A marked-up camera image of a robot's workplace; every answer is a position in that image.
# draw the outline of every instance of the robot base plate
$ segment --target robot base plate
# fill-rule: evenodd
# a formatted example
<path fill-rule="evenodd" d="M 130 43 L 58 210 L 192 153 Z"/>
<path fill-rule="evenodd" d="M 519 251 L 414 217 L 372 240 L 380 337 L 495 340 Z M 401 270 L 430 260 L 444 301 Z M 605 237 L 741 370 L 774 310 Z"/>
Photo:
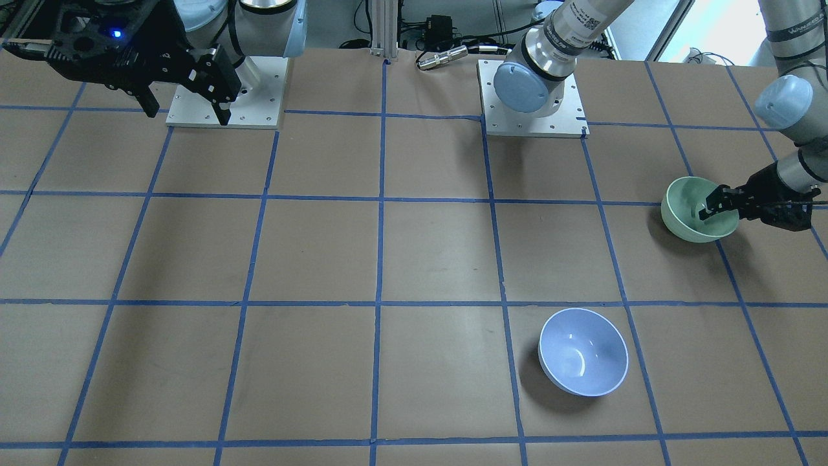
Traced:
<path fill-rule="evenodd" d="M 566 78 L 566 94 L 561 107 L 552 115 L 537 117 L 516 112 L 506 106 L 494 92 L 494 74 L 503 63 L 498 60 L 477 62 L 480 95 L 486 115 L 486 134 L 493 136 L 530 136 L 536 138 L 580 138 L 589 134 L 583 104 L 580 102 L 575 75 Z"/>
<path fill-rule="evenodd" d="M 239 94 L 230 104 L 230 122 L 221 126 L 210 103 L 198 94 L 178 86 L 166 116 L 167 126 L 189 128 L 278 129 L 284 106 L 288 59 L 280 56 L 251 56 L 261 71 L 262 83 L 255 91 Z"/>

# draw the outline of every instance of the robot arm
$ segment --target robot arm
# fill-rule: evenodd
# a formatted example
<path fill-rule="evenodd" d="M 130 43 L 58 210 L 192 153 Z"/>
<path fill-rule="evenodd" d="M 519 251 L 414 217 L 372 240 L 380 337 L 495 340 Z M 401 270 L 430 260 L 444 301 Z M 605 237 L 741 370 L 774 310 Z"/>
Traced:
<path fill-rule="evenodd" d="M 825 0 L 759 4 L 780 77 L 757 99 L 756 114 L 791 139 L 797 150 L 759 170 L 741 187 L 716 188 L 699 218 L 738 209 L 741 218 L 807 230 L 813 198 L 828 181 Z"/>
<path fill-rule="evenodd" d="M 247 54 L 304 50 L 304 7 L 305 0 L 63 0 L 51 44 L 3 47 L 45 61 L 69 80 L 124 90 L 150 117 L 160 107 L 152 82 L 183 85 L 208 100 L 226 125 Z"/>
<path fill-rule="evenodd" d="M 542 27 L 530 29 L 494 77 L 511 109 L 543 114 L 563 98 L 561 82 L 575 58 L 632 0 L 567 0 Z M 756 172 L 735 189 L 719 186 L 699 212 L 702 220 L 738 210 L 741 218 L 801 231 L 811 227 L 813 198 L 828 181 L 826 0 L 759 0 L 780 78 L 757 100 L 756 113 L 797 151 Z"/>

